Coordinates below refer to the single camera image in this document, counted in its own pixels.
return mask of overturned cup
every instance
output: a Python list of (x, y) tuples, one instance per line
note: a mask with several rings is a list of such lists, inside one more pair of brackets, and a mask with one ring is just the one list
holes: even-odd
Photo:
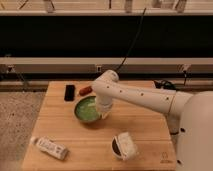
[(112, 150), (117, 158), (124, 161), (139, 154), (138, 147), (133, 142), (129, 132), (120, 133), (113, 138)]

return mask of speckled floor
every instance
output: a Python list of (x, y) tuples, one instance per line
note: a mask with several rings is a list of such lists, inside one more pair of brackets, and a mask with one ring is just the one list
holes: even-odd
[[(0, 92), (0, 171), (21, 171), (25, 150), (37, 119), (44, 92)], [(171, 132), (178, 120), (169, 119)], [(177, 136), (172, 136), (176, 144)]]

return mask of shelf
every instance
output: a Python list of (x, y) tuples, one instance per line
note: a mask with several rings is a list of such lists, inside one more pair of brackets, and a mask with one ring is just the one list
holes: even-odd
[(158, 8), (153, 8), (153, 1), (132, 0), (131, 12), (127, 13), (126, 0), (52, 0), (54, 11), (48, 13), (44, 0), (0, 0), (0, 15), (137, 16), (144, 8), (146, 15), (213, 15), (212, 0), (187, 0), (183, 13), (174, 9), (177, 0), (164, 0)]

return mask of sausage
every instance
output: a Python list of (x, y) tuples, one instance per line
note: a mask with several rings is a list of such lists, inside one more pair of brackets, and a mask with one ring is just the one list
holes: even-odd
[(91, 86), (88, 86), (88, 87), (85, 87), (85, 88), (82, 88), (81, 90), (79, 90), (79, 95), (80, 96), (85, 96), (89, 93), (92, 92), (92, 87)]

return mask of black wall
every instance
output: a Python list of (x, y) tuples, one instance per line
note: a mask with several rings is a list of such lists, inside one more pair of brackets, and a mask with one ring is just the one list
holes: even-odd
[[(1, 16), (0, 56), (122, 57), (140, 16)], [(212, 16), (146, 16), (134, 57), (213, 57)]]

